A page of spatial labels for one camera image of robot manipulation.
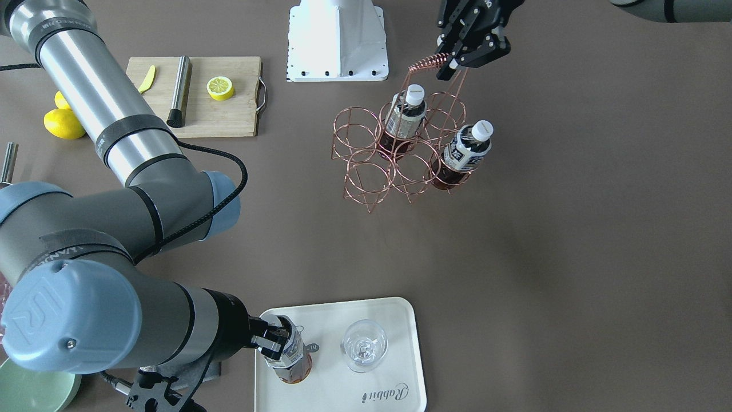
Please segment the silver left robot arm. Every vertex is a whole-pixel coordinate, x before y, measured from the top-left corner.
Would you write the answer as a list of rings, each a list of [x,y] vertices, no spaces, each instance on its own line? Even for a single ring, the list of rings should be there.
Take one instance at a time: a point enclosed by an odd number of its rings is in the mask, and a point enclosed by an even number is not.
[[[480,68],[508,55],[504,29],[523,1],[442,1],[435,54],[443,59],[437,79],[449,81],[459,68]],[[730,1],[612,1],[643,20],[661,23],[722,23],[731,20]]]

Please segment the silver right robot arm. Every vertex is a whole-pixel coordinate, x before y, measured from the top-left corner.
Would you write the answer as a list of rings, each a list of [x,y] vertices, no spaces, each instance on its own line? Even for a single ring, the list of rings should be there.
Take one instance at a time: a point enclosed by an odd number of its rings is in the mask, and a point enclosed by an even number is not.
[[[233,295],[142,274],[147,256],[235,224],[227,175],[199,172],[97,34],[81,1],[3,1],[2,35],[34,55],[123,188],[75,197],[46,182],[2,188],[3,347],[35,371],[220,361],[243,347],[282,360],[289,333]]]

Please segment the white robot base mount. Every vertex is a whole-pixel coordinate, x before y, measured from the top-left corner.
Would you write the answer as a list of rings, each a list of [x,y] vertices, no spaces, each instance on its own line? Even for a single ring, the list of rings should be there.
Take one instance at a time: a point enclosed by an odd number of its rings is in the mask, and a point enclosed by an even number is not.
[[[301,1],[288,16],[287,81],[372,82],[389,77],[382,7],[371,1]]]

